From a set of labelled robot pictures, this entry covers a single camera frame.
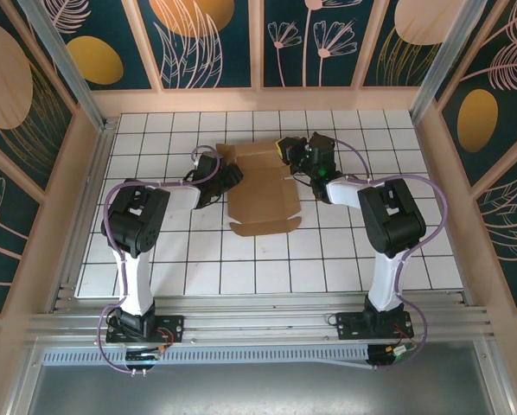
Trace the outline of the aluminium corner post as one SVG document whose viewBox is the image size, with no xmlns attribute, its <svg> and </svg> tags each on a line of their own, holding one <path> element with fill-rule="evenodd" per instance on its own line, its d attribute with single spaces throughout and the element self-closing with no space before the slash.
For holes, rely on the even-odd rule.
<svg viewBox="0 0 517 415">
<path fill-rule="evenodd" d="M 86 115 L 98 131 L 103 131 L 105 116 L 61 37 L 75 34 L 91 15 L 89 0 L 17 0 L 17 2 Z"/>
<path fill-rule="evenodd" d="M 471 31 L 482 16 L 487 1 L 465 0 L 459 10 L 409 109 L 409 115 L 414 127 L 419 125 L 437 90 L 442 85 L 447 73 L 451 70 Z"/>
</svg>

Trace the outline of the aluminium side rail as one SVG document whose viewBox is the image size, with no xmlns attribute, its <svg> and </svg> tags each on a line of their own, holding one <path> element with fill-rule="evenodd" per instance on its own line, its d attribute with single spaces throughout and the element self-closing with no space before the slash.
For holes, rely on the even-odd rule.
<svg viewBox="0 0 517 415">
<path fill-rule="evenodd" d="M 104 127 L 96 135 L 73 216 L 66 232 L 65 243 L 58 260 L 54 280 L 50 287 L 44 314 L 52 314 L 61 295 L 67 300 L 75 297 L 80 269 L 84 262 L 86 244 L 91 238 L 93 216 L 99 202 L 107 160 L 118 128 L 119 118 L 107 118 Z"/>
</svg>

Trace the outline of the grey metal sheet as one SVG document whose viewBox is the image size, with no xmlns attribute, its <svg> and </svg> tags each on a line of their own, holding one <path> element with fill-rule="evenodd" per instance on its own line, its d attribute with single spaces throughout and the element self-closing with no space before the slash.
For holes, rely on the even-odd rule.
<svg viewBox="0 0 517 415">
<path fill-rule="evenodd" d="M 162 362 L 118 373 L 93 348 L 37 345 L 5 415 L 517 415 L 485 341 L 435 342 L 378 370 L 335 362 Z"/>
</svg>

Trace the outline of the brown cardboard box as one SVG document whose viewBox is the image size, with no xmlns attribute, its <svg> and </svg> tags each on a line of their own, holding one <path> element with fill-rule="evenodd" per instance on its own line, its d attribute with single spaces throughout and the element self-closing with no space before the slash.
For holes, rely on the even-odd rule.
<svg viewBox="0 0 517 415">
<path fill-rule="evenodd" d="M 227 191 L 227 215 L 234 233 L 240 237 L 290 233 L 300 226 L 297 185 L 274 141 L 217 144 L 216 150 L 243 174 Z"/>
</svg>

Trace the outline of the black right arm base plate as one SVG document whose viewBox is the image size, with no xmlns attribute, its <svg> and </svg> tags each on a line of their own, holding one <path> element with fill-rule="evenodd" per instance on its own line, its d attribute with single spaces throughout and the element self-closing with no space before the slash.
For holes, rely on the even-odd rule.
<svg viewBox="0 0 517 415">
<path fill-rule="evenodd" d="M 399 339 L 401 333 L 414 337 L 411 316 L 403 310 L 336 313 L 335 327 L 340 340 Z"/>
</svg>

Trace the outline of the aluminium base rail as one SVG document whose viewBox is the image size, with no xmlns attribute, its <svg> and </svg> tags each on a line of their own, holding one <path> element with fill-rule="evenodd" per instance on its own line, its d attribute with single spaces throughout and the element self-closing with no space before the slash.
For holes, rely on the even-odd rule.
<svg viewBox="0 0 517 415">
<path fill-rule="evenodd" d="M 171 296 L 156 298 L 159 315 L 184 318 L 182 343 L 195 346 L 269 346 L 332 344 L 336 329 L 328 319 L 337 312 L 362 310 L 362 293 L 293 293 L 254 295 Z M 410 291 L 405 299 L 417 305 L 412 312 L 414 334 L 428 322 L 428 342 L 493 339 L 488 312 L 468 306 L 463 294 L 451 291 Z M 29 318 L 22 345 L 93 346 L 99 314 L 107 300 L 59 299 L 54 310 Z"/>
</svg>

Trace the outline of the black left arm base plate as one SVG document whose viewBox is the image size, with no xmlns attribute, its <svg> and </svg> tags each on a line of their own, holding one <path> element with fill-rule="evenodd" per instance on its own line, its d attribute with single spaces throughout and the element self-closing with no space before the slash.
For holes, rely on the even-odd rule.
<svg viewBox="0 0 517 415">
<path fill-rule="evenodd" d="M 110 317 L 107 323 L 107 343 L 178 343 L 182 341 L 184 330 L 183 316 L 156 316 L 155 328 L 146 338 L 123 328 L 115 316 Z"/>
</svg>

